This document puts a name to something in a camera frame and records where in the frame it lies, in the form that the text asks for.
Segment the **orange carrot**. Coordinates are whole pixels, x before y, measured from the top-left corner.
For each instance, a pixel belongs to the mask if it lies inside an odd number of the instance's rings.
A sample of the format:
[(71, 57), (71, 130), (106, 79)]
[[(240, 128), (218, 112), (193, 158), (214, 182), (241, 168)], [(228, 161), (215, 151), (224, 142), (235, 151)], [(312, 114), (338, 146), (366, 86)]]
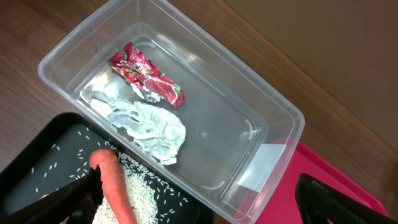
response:
[(109, 148), (99, 149), (90, 156), (90, 166), (99, 167), (102, 189), (119, 224), (136, 224), (136, 218), (130, 206), (119, 159)]

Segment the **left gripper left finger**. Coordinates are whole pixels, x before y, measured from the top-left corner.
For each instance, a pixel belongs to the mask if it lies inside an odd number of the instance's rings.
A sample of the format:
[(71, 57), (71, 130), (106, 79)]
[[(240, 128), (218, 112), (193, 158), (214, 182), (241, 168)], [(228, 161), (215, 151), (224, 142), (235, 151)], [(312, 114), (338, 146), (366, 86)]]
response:
[(84, 177), (1, 219), (1, 223), (92, 223), (103, 203), (102, 183), (100, 168), (91, 168)]

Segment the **red snack wrapper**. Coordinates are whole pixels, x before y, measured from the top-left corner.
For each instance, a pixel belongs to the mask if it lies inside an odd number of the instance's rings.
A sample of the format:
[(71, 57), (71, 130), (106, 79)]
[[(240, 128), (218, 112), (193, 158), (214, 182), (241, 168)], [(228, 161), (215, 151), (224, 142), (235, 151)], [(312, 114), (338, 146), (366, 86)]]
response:
[(182, 104), (185, 98), (183, 89), (161, 72), (132, 42), (127, 43), (108, 62), (128, 84), (161, 96), (175, 108)]

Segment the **white tissue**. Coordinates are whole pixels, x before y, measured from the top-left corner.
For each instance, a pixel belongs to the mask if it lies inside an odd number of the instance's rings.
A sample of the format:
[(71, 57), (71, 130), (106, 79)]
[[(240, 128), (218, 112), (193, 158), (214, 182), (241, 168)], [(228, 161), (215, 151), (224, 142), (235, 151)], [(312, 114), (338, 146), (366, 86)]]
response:
[(175, 114), (140, 101), (113, 98), (102, 91), (85, 90), (81, 96), (88, 99), (91, 107), (105, 117), (114, 129), (125, 129), (133, 143), (160, 164), (177, 162), (186, 128)]

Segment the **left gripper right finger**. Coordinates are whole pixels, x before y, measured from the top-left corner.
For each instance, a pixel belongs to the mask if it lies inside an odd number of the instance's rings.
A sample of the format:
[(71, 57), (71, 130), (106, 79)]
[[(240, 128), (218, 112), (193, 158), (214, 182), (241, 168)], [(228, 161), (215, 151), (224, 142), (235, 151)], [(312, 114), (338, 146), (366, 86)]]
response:
[(299, 175), (295, 200), (303, 224), (397, 224), (308, 174)]

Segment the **white rice leftovers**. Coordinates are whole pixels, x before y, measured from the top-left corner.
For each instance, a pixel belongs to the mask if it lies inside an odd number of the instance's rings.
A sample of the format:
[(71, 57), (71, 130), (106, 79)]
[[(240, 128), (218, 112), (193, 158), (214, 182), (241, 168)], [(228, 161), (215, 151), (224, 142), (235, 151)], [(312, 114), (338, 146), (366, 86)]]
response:
[[(61, 187), (84, 177), (89, 171), (89, 156), (109, 147), (109, 141), (82, 125), (69, 128), (60, 138), (51, 141), (46, 153), (27, 175), (27, 195), (42, 198)], [(126, 193), (138, 223), (196, 223), (200, 210), (188, 195), (118, 151)]]

